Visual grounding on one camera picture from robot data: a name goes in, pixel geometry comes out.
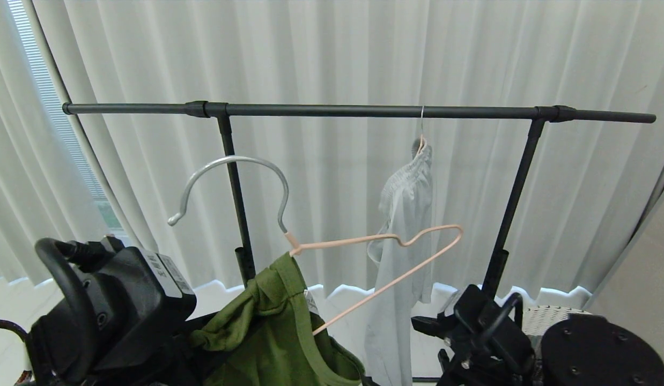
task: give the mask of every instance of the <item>sticker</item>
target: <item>sticker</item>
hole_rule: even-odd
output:
[[[155,274],[156,279],[158,279],[158,283],[163,288],[165,295],[170,296],[170,298],[181,298],[182,293],[177,287],[177,283],[175,283],[175,280],[170,276],[170,272],[167,271],[167,268],[158,259],[158,255],[143,249],[139,249],[139,251],[144,256],[144,259],[146,259],[146,263],[153,274]]]
[[[306,290],[303,290],[303,295],[306,297],[306,303],[308,304],[308,311],[311,311],[312,313],[315,313],[316,315],[320,316],[320,311],[318,311],[318,306],[315,305],[315,299],[313,298],[313,294]]]
[[[160,257],[161,261],[163,261],[163,264],[165,264],[165,267],[168,269],[168,271],[170,271],[170,274],[172,274],[172,278],[175,279],[175,283],[180,288],[180,290],[183,293],[186,293],[187,295],[193,295],[194,291],[191,290],[191,287],[185,280],[185,277],[182,276],[182,273],[180,272],[179,269],[177,269],[177,266],[172,261],[172,259],[170,259],[170,257],[161,254],[158,254],[158,257]]]

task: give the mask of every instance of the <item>green tank top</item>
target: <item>green tank top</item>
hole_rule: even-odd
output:
[[[204,386],[360,384],[361,362],[326,330],[313,337],[324,322],[308,311],[305,289],[296,261],[284,254],[202,330],[192,332],[193,347],[230,352],[209,371]]]

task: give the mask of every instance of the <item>curtain fold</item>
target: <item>curtain fold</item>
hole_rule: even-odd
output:
[[[107,227],[53,129],[6,2],[0,2],[0,277],[50,277],[41,237],[98,240]]]
[[[664,166],[664,2],[25,2],[62,95],[74,103],[535,106],[629,110],[652,125],[548,124],[514,218],[501,295],[512,285],[592,291],[633,234]],[[81,115],[116,213],[144,247],[197,286],[239,284],[240,245],[214,120]],[[425,120],[434,149],[433,223],[466,232],[438,281],[480,283],[529,122]],[[290,182],[285,223],[301,242],[374,234],[379,193],[410,159],[418,120],[234,117],[237,154]],[[278,179],[239,165],[256,269],[287,250]],[[453,237],[434,238],[438,248]],[[366,247],[300,257],[307,283],[369,288]]]

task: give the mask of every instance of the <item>clothes rack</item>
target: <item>clothes rack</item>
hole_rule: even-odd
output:
[[[501,227],[489,260],[489,266],[482,283],[482,290],[494,298],[504,273],[508,251],[504,249],[508,231],[533,161],[538,140],[545,123],[568,122],[572,120],[633,122],[650,124],[656,115],[646,113],[602,112],[601,110],[577,110],[568,106],[548,107],[433,107],[433,106],[356,106],[356,105],[243,105],[193,101],[187,103],[64,103],[63,112],[77,114],[186,114],[192,117],[217,118],[225,155],[234,155],[231,116],[277,116],[277,117],[389,117],[452,119],[492,119],[492,120],[531,120],[528,139],[523,150],[518,172],[506,204]],[[239,263],[241,278],[246,281],[256,276],[251,239],[246,223],[244,197],[241,193],[239,171],[236,163],[227,164],[232,186],[232,197],[237,212],[242,246],[234,253]]]

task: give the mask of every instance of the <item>olive green fabric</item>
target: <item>olive green fabric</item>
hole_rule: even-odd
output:
[[[308,311],[301,271],[289,253],[249,280],[246,290],[189,337],[193,347],[229,351],[204,386],[352,386],[365,369]]]

